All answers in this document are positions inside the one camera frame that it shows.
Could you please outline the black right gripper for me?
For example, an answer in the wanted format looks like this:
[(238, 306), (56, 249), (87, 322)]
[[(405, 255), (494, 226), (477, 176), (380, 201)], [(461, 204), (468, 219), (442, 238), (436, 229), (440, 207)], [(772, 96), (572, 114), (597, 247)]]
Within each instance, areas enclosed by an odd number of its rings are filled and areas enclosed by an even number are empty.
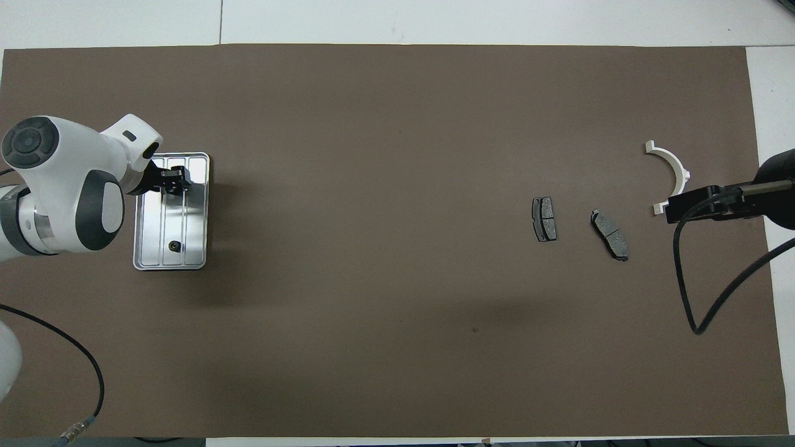
[(780, 227), (795, 231), (795, 149), (767, 159), (752, 181), (726, 186), (741, 189), (743, 195), (710, 203), (695, 209), (696, 204), (723, 192), (722, 186), (704, 186), (668, 198), (665, 220), (668, 224), (698, 220), (738, 220), (766, 216)]

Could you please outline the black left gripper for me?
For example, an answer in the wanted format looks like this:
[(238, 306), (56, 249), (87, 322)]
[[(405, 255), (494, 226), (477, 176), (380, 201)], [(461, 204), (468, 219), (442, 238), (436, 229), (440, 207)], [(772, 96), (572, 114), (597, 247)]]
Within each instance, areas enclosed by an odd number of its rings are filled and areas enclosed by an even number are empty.
[(183, 195), (191, 186), (184, 165), (163, 169), (152, 160), (148, 161), (137, 184), (127, 192), (128, 196), (141, 196), (146, 192), (162, 192), (171, 196)]

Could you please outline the silver ribbed metal tray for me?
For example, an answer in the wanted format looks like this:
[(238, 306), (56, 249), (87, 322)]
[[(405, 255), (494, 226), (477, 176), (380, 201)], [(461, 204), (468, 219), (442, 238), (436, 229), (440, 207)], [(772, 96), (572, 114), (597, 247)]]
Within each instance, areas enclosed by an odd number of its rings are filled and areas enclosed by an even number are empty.
[[(207, 258), (211, 159), (203, 152), (156, 153), (151, 159), (167, 169), (184, 165), (190, 188), (181, 196), (146, 192), (134, 213), (133, 266), (139, 271), (195, 271)], [(178, 240), (181, 253), (168, 251)]]

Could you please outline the dark grey brake pad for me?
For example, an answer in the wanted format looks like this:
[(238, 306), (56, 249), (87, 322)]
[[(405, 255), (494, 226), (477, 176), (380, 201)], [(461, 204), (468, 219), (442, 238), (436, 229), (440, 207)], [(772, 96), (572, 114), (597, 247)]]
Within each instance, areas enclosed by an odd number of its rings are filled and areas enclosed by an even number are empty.
[(557, 227), (553, 201), (550, 196), (540, 196), (533, 199), (532, 219), (534, 233), (540, 242), (557, 240)]
[(599, 235), (611, 258), (618, 261), (629, 260), (627, 238), (610, 216), (599, 209), (594, 209), (591, 213), (591, 226)]

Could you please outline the brown table mat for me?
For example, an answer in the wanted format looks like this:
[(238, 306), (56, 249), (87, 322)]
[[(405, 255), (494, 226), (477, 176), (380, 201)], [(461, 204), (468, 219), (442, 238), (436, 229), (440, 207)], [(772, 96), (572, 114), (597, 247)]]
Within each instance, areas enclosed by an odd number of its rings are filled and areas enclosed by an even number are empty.
[[(783, 435), (768, 268), (696, 336), (653, 203), (758, 169), (746, 51), (221, 45), (7, 51), (0, 133), (132, 113), (211, 158), (199, 271), (0, 264), (101, 365), (93, 436)], [(550, 196), (557, 240), (534, 233)], [(611, 258), (594, 209), (618, 225)]]

